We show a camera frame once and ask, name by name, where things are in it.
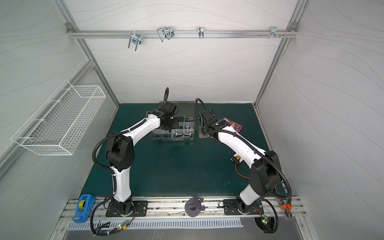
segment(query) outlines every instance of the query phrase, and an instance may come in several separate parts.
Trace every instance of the white wall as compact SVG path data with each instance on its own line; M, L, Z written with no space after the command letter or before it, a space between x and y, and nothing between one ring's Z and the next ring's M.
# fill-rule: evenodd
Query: white wall
M52 1L1 1L0 155L17 129L86 62ZM102 85L93 70L80 84ZM0 180L0 239L49 238L67 200L78 196L114 109L108 97L73 156L22 151Z
M314 239L384 238L383 13L310 0L259 105Z
M104 1L65 0L81 30L263 30L285 29L297 0ZM121 103L170 100L250 103L275 55L278 39L128 39L87 43Z

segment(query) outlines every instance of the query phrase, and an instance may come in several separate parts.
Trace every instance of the wire basket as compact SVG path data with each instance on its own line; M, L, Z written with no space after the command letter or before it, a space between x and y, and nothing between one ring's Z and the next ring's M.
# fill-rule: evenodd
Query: wire basket
M58 99L48 99L11 137L13 142L37 155L73 155L106 96L99 86L68 81L57 91Z

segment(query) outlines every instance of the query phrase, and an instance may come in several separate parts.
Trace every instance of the yellow tape roll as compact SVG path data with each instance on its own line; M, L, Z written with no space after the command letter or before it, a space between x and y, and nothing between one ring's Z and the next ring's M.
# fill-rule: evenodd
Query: yellow tape roll
M79 202L79 209L84 209L84 205L85 205L85 200L81 200Z

